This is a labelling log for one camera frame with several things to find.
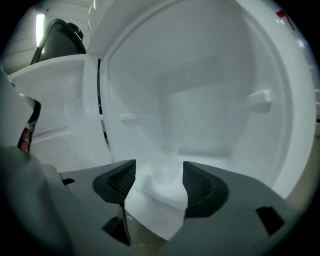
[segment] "black mesh grille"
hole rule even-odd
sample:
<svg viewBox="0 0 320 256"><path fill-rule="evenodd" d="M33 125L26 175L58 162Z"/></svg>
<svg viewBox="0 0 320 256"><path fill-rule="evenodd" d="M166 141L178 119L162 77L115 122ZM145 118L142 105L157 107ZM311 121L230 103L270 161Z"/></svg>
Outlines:
<svg viewBox="0 0 320 256"><path fill-rule="evenodd" d="M136 179L136 168L130 166L106 179L106 184L113 191L127 196Z"/></svg>
<svg viewBox="0 0 320 256"><path fill-rule="evenodd" d="M188 207L205 201L214 190L207 178L186 167L183 168L183 185L188 195Z"/></svg>

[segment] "fluorescent light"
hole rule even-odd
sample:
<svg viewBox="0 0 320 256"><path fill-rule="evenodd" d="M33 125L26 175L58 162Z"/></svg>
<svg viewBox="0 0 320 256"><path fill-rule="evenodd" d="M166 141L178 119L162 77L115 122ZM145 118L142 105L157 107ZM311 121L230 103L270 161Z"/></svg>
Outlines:
<svg viewBox="0 0 320 256"><path fill-rule="evenodd" d="M37 14L35 19L35 38L37 47L39 46L41 39L44 36L44 22L45 15L43 13Z"/></svg>

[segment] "curved white surface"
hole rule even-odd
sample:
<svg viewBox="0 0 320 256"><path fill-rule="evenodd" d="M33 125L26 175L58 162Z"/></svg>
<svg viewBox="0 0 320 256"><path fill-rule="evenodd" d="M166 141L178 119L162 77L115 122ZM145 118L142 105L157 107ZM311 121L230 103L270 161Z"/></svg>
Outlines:
<svg viewBox="0 0 320 256"><path fill-rule="evenodd" d="M99 114L98 58L42 61L10 76L16 90L41 103L30 152L58 172L111 163Z"/></svg>
<svg viewBox="0 0 320 256"><path fill-rule="evenodd" d="M162 1L105 46L101 102L111 150L116 161L137 160L130 193L157 197L149 212L160 210L159 201L186 204L183 196L167 199L166 187L146 189L148 154L157 140L177 142L181 162L254 177L284 198L299 180L315 129L314 81L274 7ZM120 19L122 11L113 11ZM130 200L127 210L161 236L162 227L146 221L143 200Z"/></svg>

